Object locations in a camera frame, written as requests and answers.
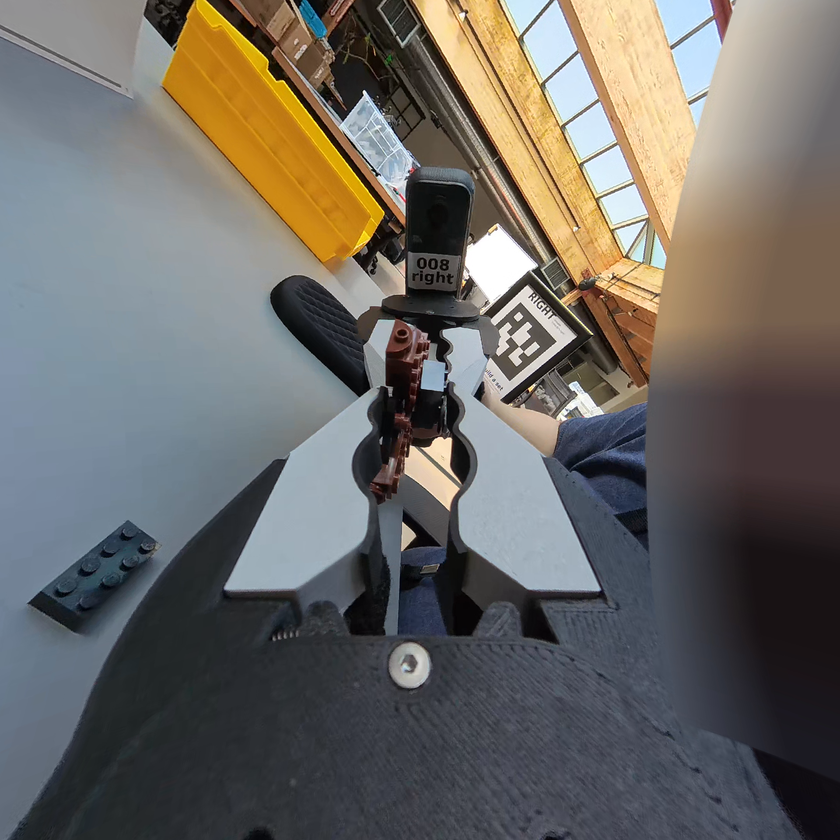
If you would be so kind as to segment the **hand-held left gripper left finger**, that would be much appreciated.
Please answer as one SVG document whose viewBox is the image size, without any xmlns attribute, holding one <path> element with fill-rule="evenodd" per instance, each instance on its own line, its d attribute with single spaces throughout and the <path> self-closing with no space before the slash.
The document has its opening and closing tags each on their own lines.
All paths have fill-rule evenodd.
<svg viewBox="0 0 840 840">
<path fill-rule="evenodd" d="M 386 388 L 372 388 L 290 454 L 224 592 L 289 601 L 302 615 L 315 602 L 342 612 L 391 583 L 384 632 L 395 635 L 403 506 L 378 503 L 370 484 L 382 467 Z"/>
</svg>

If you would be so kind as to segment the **white light panel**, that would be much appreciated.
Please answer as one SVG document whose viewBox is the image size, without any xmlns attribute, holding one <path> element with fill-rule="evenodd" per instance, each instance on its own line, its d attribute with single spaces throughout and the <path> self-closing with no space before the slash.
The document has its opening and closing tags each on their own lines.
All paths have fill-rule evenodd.
<svg viewBox="0 0 840 840">
<path fill-rule="evenodd" d="M 469 245 L 465 267 L 487 303 L 494 303 L 538 264 L 499 224 Z"/>
</svg>

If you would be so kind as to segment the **yellow plastic bin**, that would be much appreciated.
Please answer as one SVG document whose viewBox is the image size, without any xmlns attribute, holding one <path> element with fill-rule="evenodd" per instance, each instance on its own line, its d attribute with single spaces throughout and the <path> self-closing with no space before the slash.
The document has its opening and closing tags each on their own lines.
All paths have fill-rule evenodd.
<svg viewBox="0 0 840 840">
<path fill-rule="evenodd" d="M 268 60 L 195 2 L 162 87 L 322 263 L 356 255 L 382 207 Z"/>
</svg>

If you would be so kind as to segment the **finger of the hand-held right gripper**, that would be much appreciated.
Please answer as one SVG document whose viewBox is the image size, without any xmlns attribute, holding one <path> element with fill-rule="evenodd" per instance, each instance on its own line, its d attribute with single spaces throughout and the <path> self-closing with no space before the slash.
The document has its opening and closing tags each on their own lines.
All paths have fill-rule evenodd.
<svg viewBox="0 0 840 840">
<path fill-rule="evenodd" d="M 467 327 L 451 328 L 442 331 L 440 339 L 446 345 L 444 358 L 448 383 L 454 387 L 457 396 L 474 396 L 487 368 L 480 331 Z"/>
<path fill-rule="evenodd" d="M 392 319 L 377 320 L 364 344 L 364 368 L 370 389 L 386 386 L 386 348 L 395 323 Z"/>
</svg>

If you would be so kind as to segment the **grey vent grille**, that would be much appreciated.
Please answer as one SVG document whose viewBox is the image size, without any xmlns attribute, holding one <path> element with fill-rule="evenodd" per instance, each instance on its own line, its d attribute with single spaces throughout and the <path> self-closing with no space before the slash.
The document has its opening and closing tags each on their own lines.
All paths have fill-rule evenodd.
<svg viewBox="0 0 840 840">
<path fill-rule="evenodd" d="M 402 48 L 412 41 L 422 27 L 407 1 L 381 1 L 376 9 L 391 35 Z"/>
</svg>

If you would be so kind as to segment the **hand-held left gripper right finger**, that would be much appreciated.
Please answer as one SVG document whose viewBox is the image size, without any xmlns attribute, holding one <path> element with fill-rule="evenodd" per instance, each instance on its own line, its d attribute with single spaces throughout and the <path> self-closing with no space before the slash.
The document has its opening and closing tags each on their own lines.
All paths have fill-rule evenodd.
<svg viewBox="0 0 840 840">
<path fill-rule="evenodd" d="M 570 513 L 538 450 L 451 382 L 450 464 L 460 482 L 448 521 L 445 625 L 468 635 L 477 611 L 515 606 L 527 636 L 561 611 L 604 612 L 604 593 Z"/>
</svg>

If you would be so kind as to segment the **skylight window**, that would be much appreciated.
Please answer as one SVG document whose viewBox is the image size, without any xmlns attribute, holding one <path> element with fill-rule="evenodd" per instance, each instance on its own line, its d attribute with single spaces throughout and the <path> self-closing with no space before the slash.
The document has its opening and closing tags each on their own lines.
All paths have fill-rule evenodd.
<svg viewBox="0 0 840 840">
<path fill-rule="evenodd" d="M 732 2 L 503 2 L 624 257 L 664 269 Z"/>
</svg>

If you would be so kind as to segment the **brown and black brick assembly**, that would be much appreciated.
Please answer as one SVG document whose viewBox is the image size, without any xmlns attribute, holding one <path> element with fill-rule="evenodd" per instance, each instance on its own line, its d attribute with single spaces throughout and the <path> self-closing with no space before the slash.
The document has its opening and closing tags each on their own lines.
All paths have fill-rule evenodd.
<svg viewBox="0 0 840 840">
<path fill-rule="evenodd" d="M 449 435 L 448 373 L 434 358 L 420 328 L 395 320 L 386 348 L 386 386 L 379 419 L 381 468 L 370 489 L 378 503 L 392 499 L 413 445 L 426 447 Z"/>
</svg>

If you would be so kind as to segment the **metal ventilation duct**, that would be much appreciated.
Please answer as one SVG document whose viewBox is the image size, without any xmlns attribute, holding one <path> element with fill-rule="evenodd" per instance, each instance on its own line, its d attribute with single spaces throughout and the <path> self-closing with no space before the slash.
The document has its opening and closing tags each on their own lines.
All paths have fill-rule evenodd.
<svg viewBox="0 0 840 840">
<path fill-rule="evenodd" d="M 427 34 L 423 31 L 415 35 L 405 47 L 397 50 L 397 54 L 406 78 L 465 159 L 465 168 L 484 189 L 509 233 L 540 266 L 559 259 L 560 254 L 525 202 L 495 145 Z"/>
</svg>

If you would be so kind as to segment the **black round cushion pad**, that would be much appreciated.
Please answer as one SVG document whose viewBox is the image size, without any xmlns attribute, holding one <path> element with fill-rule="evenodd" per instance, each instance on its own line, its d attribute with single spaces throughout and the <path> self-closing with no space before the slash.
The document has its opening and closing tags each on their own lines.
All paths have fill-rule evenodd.
<svg viewBox="0 0 840 840">
<path fill-rule="evenodd" d="M 270 305 L 290 333 L 357 396 L 370 389 L 356 319 L 325 287 L 290 276 L 271 291 Z"/>
</svg>

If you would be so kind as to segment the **grey desk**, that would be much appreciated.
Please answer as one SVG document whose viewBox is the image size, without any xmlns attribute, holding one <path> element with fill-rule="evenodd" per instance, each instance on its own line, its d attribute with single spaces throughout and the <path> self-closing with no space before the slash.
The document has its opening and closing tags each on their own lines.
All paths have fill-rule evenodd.
<svg viewBox="0 0 840 840">
<path fill-rule="evenodd" d="M 352 392 L 270 306 L 352 314 L 328 268 L 162 89 L 143 23 L 126 98 L 2 41 L 2 838 L 49 779 L 126 622 L 186 542 Z M 161 547 L 83 633 L 29 600 L 131 521 Z"/>
</svg>

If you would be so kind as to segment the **clear plastic container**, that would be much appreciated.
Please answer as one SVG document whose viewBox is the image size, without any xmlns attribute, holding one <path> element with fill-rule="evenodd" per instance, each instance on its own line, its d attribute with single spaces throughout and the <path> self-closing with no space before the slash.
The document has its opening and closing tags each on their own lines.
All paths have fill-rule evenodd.
<svg viewBox="0 0 840 840">
<path fill-rule="evenodd" d="M 404 196 L 415 160 L 367 91 L 340 127 L 384 183 Z"/>
</svg>

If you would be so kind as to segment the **framed black-white marker sign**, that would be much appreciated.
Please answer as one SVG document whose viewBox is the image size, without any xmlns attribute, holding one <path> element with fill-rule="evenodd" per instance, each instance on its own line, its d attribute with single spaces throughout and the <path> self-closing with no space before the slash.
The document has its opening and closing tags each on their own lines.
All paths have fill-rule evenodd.
<svg viewBox="0 0 840 840">
<path fill-rule="evenodd" d="M 499 331 L 485 384 L 511 403 L 580 349 L 593 332 L 537 275 L 529 271 L 483 314 Z"/>
</svg>

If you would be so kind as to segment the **cardboard box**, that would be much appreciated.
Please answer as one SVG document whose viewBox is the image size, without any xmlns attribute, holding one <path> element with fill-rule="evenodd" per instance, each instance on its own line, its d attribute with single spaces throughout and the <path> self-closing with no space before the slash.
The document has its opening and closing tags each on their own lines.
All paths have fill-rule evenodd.
<svg viewBox="0 0 840 840">
<path fill-rule="evenodd" d="M 308 28 L 303 21 L 298 6 L 290 1 L 241 1 L 242 7 L 277 43 L 281 42 L 288 31 L 302 27 L 302 37 L 308 36 Z"/>
</svg>

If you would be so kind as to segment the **dark flat brick plate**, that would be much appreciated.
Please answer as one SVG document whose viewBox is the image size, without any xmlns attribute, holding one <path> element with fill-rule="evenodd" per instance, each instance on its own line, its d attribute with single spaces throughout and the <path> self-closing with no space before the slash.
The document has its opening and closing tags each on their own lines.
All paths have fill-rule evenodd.
<svg viewBox="0 0 840 840">
<path fill-rule="evenodd" d="M 42 587 L 28 605 L 72 633 L 81 634 L 160 547 L 156 538 L 125 521 Z"/>
</svg>

